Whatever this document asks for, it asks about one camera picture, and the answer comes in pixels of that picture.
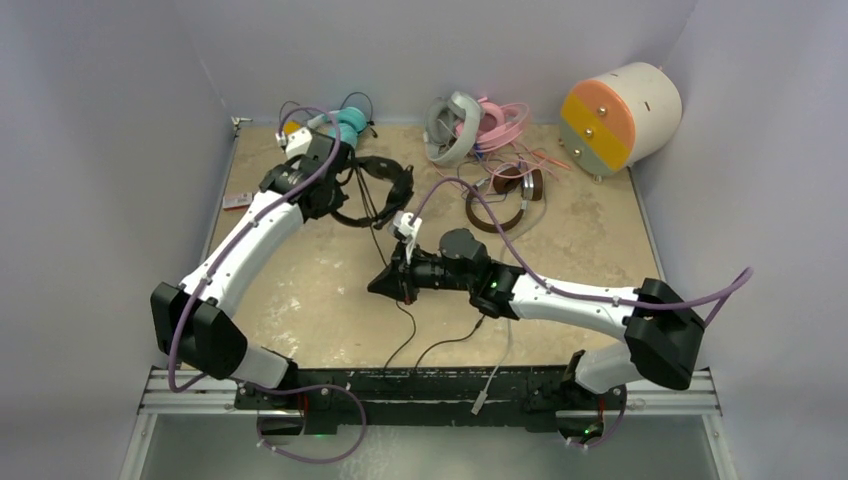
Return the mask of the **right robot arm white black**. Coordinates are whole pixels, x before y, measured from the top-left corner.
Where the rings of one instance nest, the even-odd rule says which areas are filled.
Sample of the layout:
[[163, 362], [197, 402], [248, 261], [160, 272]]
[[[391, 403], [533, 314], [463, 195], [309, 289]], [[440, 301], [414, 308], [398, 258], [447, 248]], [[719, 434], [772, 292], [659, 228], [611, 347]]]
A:
[[387, 266], [367, 285], [370, 293], [411, 304], [422, 289], [464, 291], [491, 318], [546, 320], [615, 339], [576, 353], [561, 381], [564, 399], [584, 407], [599, 394], [631, 381], [683, 391], [690, 387], [705, 322], [665, 282], [598, 287], [546, 277], [493, 259], [467, 229], [444, 234], [429, 253], [398, 242]]

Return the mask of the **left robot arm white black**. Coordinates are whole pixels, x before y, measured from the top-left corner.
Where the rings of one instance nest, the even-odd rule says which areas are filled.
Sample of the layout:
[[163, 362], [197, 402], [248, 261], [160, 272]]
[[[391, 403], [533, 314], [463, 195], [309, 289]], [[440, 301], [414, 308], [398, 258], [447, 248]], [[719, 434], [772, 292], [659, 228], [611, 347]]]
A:
[[176, 367], [200, 377], [234, 379], [259, 386], [272, 408], [297, 399], [295, 363], [250, 343], [234, 324], [242, 297], [277, 248], [309, 218], [343, 202], [336, 183], [351, 148], [339, 137], [301, 128], [284, 139], [287, 163], [271, 169], [247, 211], [214, 252], [177, 285], [160, 283], [150, 297], [157, 344], [168, 356], [168, 387], [187, 390]]

